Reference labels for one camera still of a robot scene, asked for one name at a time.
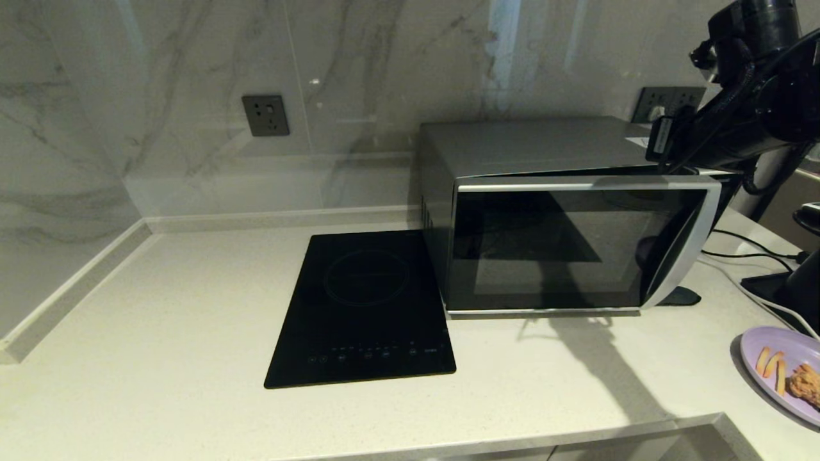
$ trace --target induction cooktop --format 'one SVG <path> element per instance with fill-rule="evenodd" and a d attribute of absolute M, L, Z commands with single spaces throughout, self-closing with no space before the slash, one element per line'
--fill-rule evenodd
<path fill-rule="evenodd" d="M 267 389 L 455 371 L 420 230 L 311 238 Z"/>

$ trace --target fried chicken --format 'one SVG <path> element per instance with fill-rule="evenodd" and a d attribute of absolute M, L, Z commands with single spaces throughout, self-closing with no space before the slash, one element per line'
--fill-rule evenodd
<path fill-rule="evenodd" d="M 797 367 L 795 374 L 786 381 L 789 394 L 809 402 L 814 408 L 820 410 L 820 375 L 813 368 L 804 363 Z"/>

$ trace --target baseboard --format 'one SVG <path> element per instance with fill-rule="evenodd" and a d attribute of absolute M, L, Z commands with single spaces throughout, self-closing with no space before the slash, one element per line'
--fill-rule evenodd
<path fill-rule="evenodd" d="M 152 234 L 140 219 L 85 264 L 0 340 L 0 364 L 21 362 L 103 279 Z"/>
<path fill-rule="evenodd" d="M 336 226 L 388 222 L 420 223 L 418 206 L 339 208 L 299 212 L 241 213 L 185 217 L 147 217 L 155 234 L 242 231 L 272 227 Z"/>

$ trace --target microwave door handle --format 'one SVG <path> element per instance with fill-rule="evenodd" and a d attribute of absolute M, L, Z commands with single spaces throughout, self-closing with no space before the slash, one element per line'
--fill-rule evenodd
<path fill-rule="evenodd" d="M 649 297 L 641 305 L 641 308 L 651 308 L 663 301 L 681 283 L 695 264 L 695 260 L 697 260 L 700 250 L 703 249 L 706 239 L 709 237 L 709 232 L 712 230 L 714 217 L 718 211 L 719 197 L 720 189 L 708 190 L 700 207 L 690 214 L 686 224 L 681 227 L 681 231 L 669 244 L 667 253 L 658 265 L 653 279 L 649 283 Z"/>

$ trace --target microwave window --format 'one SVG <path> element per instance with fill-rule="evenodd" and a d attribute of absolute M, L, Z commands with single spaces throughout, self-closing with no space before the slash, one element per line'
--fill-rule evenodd
<path fill-rule="evenodd" d="M 461 194 L 453 301 L 490 301 L 495 308 L 639 306 L 645 269 L 665 253 L 699 192 Z"/>

